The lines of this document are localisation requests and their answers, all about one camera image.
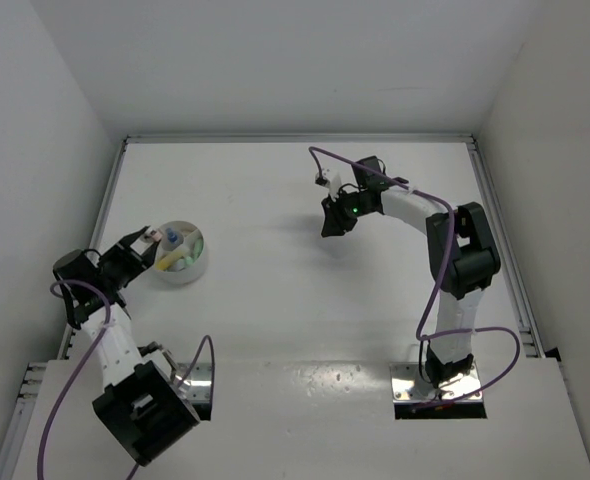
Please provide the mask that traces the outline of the yellow highlighter pen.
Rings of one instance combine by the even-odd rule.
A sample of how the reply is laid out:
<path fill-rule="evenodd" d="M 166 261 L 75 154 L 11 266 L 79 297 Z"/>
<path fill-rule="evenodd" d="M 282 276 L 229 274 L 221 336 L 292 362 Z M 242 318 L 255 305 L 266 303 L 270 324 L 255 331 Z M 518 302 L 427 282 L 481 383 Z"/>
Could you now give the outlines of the yellow highlighter pen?
<path fill-rule="evenodd" d="M 177 261 L 183 259 L 186 255 L 187 253 L 185 249 L 177 248 L 164 257 L 160 258 L 155 264 L 155 268 L 160 271 L 166 271 Z"/>

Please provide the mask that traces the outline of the green highlighter pen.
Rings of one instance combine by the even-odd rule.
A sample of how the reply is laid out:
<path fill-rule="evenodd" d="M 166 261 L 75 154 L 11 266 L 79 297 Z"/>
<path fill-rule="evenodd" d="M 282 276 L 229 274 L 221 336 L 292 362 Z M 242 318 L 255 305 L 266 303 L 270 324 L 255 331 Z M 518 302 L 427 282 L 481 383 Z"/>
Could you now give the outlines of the green highlighter pen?
<path fill-rule="evenodd" d="M 204 249 L 204 239 L 202 237 L 197 238 L 191 246 L 191 257 L 197 259 Z"/>

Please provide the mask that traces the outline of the pink silver usb stick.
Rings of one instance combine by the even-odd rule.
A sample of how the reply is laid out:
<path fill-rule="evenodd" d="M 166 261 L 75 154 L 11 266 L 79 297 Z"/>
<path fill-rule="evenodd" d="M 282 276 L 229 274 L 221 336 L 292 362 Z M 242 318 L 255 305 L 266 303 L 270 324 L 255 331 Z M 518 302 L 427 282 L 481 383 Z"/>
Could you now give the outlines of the pink silver usb stick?
<path fill-rule="evenodd" d="M 146 243 L 156 243 L 163 239 L 163 235 L 156 229 L 149 229 L 144 234 L 144 241 Z"/>

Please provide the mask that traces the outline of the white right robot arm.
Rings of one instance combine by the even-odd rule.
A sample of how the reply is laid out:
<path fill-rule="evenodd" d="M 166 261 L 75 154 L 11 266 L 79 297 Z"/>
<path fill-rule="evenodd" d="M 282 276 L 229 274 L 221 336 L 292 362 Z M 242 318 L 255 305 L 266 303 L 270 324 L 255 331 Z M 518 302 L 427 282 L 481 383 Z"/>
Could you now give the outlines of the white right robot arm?
<path fill-rule="evenodd" d="M 438 387 L 469 372 L 476 312 L 501 267 L 484 207 L 470 202 L 453 208 L 413 190 L 407 180 L 388 177 L 375 156 L 353 162 L 351 168 L 355 182 L 350 192 L 338 174 L 317 168 L 315 183 L 328 190 L 321 202 L 321 236 L 343 236 L 372 213 L 401 220 L 425 235 L 434 287 L 416 330 L 416 338 L 428 345 L 420 358 L 421 375 Z"/>

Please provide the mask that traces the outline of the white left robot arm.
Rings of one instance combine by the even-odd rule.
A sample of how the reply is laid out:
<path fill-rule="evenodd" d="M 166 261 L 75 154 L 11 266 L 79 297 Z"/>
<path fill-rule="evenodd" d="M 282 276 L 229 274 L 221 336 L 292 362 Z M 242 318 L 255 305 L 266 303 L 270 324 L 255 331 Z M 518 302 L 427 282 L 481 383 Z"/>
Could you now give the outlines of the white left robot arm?
<path fill-rule="evenodd" d="M 90 352 L 101 367 L 102 392 L 93 410 L 139 466 L 149 465 L 200 422 L 170 354 L 156 342 L 136 344 L 121 294 L 153 266 L 161 239 L 145 226 L 95 259 L 73 250 L 53 266 L 67 322 L 90 338 Z"/>

